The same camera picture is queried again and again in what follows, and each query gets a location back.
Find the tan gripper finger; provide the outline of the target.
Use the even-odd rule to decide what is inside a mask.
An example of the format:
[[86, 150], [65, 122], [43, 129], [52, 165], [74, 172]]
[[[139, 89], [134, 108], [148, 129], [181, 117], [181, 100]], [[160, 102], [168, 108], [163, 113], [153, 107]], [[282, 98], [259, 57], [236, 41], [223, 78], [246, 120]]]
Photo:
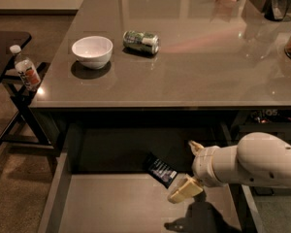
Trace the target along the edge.
[[188, 142], [188, 145], [189, 145], [189, 147], [194, 155], [197, 155], [204, 148], [203, 145], [201, 145], [193, 140], [190, 140]]
[[177, 187], [168, 195], [168, 201], [177, 204], [203, 191], [203, 186], [193, 177], [185, 175]]

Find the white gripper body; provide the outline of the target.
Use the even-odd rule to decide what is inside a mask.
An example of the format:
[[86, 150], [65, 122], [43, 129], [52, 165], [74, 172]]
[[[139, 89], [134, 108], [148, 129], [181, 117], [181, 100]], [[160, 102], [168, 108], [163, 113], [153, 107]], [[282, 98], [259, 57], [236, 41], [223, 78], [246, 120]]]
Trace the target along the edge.
[[194, 177], [204, 186], [217, 187], [223, 186], [223, 183], [218, 179], [212, 167], [212, 161], [217, 146], [203, 148], [197, 155], [192, 164]]

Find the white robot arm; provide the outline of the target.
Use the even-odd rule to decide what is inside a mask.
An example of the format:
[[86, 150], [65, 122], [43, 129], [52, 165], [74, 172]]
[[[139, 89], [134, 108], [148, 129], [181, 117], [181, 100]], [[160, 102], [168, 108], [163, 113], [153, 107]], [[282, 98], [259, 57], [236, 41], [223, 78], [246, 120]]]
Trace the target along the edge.
[[291, 189], [291, 145], [268, 133], [253, 132], [230, 147], [189, 143], [194, 160], [191, 176], [184, 176], [169, 194], [176, 204], [205, 187], [230, 183]]

